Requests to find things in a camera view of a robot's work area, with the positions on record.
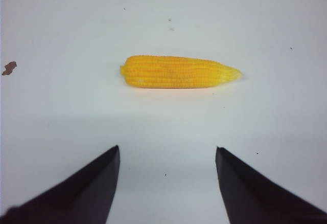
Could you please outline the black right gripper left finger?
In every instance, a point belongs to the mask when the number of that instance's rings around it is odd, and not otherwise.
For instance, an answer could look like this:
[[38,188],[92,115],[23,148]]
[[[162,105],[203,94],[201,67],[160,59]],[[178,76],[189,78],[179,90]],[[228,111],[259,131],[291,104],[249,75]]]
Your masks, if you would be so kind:
[[7,212],[8,223],[106,223],[120,168],[114,146],[56,186]]

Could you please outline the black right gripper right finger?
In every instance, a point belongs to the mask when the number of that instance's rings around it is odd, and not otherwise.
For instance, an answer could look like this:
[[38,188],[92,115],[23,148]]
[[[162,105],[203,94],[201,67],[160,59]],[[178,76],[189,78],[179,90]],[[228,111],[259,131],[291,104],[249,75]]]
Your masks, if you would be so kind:
[[223,147],[219,189],[230,223],[326,223],[326,212],[280,187]]

